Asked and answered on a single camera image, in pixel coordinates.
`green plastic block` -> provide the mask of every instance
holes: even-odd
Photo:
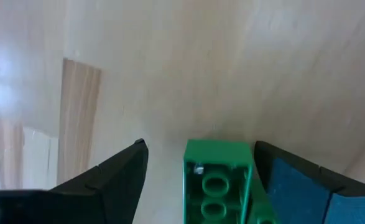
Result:
[[[252,179],[252,205],[247,224],[279,224],[260,179]]]
[[[254,164],[249,144],[189,140],[183,159],[184,223],[244,224]]]

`green lego brick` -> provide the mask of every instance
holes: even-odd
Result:
[[[252,179],[252,205],[247,224],[279,224],[260,179]]]
[[[243,224],[253,164],[247,143],[189,140],[184,155],[184,223]]]

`dark blue panel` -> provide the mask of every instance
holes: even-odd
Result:
[[[365,197],[344,197],[333,194],[326,224],[365,223]]]
[[[321,224],[330,196],[281,159],[273,161],[267,193],[281,224]]]

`wooden floor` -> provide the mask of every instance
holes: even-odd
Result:
[[[0,0],[0,118],[59,138],[64,58],[101,70],[88,165],[149,144],[135,223],[182,222],[190,138],[365,182],[365,0]]]

